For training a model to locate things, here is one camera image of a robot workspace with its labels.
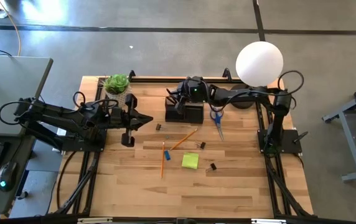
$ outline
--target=yellow pencil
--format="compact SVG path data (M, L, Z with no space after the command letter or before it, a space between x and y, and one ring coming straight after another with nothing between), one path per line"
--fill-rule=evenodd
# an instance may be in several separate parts
M161 178L163 178L163 170L164 170L164 142L163 146L161 147Z
M196 131L197 131L197 128L195 129L195 131L192 131L191 133L189 133L188 135L186 135L186 137L184 137L181 141L179 141L177 144L175 144L175 146L172 146L172 147L170 148L170 150L175 149L177 146L179 146L181 143L183 143L186 139L188 139L191 135L193 135Z

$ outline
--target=scissors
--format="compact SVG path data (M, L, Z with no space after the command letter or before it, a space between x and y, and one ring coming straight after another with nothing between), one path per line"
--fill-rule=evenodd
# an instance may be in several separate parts
M222 134L222 129L221 129L222 116L223 116L223 111L220 111L220 112L210 111L210 117L211 117L211 119L214 120L214 123L218 129L218 133L220 134L221 140L223 141L223 134Z

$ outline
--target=computer mouse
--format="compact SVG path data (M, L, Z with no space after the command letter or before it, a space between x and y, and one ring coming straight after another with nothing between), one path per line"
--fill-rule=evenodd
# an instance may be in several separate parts
M0 168L0 189L3 192L10 191L16 182L17 163L9 161Z

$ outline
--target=desk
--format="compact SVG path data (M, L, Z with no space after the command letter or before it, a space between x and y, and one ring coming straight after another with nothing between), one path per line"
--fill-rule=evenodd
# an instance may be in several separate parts
M0 56L0 107L7 102L17 101L19 98L38 98L52 62L53 60L50 58ZM6 121L13 122L15 108L16 105L5 107L2 116ZM0 142L7 141L11 143L9 150L1 161L1 165L11 160L20 143L19 134L23 133L22 130L19 125L10 126L0 122ZM8 192L0 191L0 214L5 214L12 205L34 143L35 139L33 137L25 137L22 140L19 151L14 158L18 163L16 184Z
M87 101L95 99L97 84L98 77L83 77L80 91L85 94ZM233 86L217 85L224 88ZM210 119L208 106L204 107L203 124L164 121L166 88L174 89L176 83L132 83L131 86L138 98L137 110L153 116L154 120L133 132L134 148L120 144L123 130L108 130L105 150L101 153L98 166L91 217L273 216L265 161L258 149L255 106L248 110L239 110L232 105L225 108L222 119L225 141L221 142ZM164 130L156 131L157 123ZM290 115L284 120L284 126L286 129L292 128ZM164 177L161 179L161 146L165 136L169 136L166 141L168 149L195 128L199 130L171 151L171 160L165 161ZM206 142L205 149L202 151L197 148L194 141ZM197 170L181 167L184 152L199 154ZM61 203L70 196L77 184L82 157L83 153L76 153L67 165L60 186ZM303 208L312 213L300 161L289 154L282 154L281 157L288 189ZM206 172L211 163L215 163L218 169ZM85 204L85 190L83 195L81 207ZM280 191L277 195L283 210ZM54 190L49 212L55 210Z

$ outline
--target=yellow sticky note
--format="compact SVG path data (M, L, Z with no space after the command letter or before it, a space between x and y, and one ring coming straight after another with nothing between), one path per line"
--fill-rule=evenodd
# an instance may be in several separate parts
M182 166L192 169L197 169L199 163L199 155L196 153L185 152L182 160Z

